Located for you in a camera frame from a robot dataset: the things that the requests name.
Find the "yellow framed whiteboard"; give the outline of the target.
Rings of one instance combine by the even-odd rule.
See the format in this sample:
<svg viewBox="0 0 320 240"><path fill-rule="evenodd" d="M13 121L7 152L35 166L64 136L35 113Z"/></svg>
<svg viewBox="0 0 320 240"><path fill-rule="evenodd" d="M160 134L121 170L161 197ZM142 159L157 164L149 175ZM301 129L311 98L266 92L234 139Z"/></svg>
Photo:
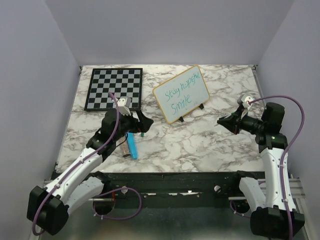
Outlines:
<svg viewBox="0 0 320 240"><path fill-rule="evenodd" d="M153 88L152 93L168 124L200 107L210 93L198 65L194 65Z"/></svg>

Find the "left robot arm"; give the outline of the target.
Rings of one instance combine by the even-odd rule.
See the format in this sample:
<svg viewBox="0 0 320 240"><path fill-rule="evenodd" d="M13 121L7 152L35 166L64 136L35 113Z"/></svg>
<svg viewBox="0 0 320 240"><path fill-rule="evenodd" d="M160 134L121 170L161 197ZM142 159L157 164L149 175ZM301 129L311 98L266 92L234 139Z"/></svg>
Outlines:
<svg viewBox="0 0 320 240"><path fill-rule="evenodd" d="M140 110L137 117L108 110L101 127L89 139L80 156L56 179L44 187L35 186L29 194L26 217L32 221L32 233L57 234L67 223L69 215L92 197L107 197L111 185L92 170L102 164L116 149L117 141L129 133L146 133L154 121Z"/></svg>

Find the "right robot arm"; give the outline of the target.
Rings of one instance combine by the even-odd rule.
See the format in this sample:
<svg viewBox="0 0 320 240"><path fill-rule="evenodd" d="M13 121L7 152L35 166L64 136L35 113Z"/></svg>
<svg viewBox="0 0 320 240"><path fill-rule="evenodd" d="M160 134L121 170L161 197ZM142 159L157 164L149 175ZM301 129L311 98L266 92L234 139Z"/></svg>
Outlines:
<svg viewBox="0 0 320 240"><path fill-rule="evenodd" d="M270 239L291 240L305 224L297 212L288 176L287 137L280 130L285 108L277 103L266 104L261 118L248 115L250 100L239 101L238 108L217 123L233 134L246 131L255 136L263 162L265 190L253 176L243 174L230 183L230 191L244 194L251 210L250 229L254 235Z"/></svg>

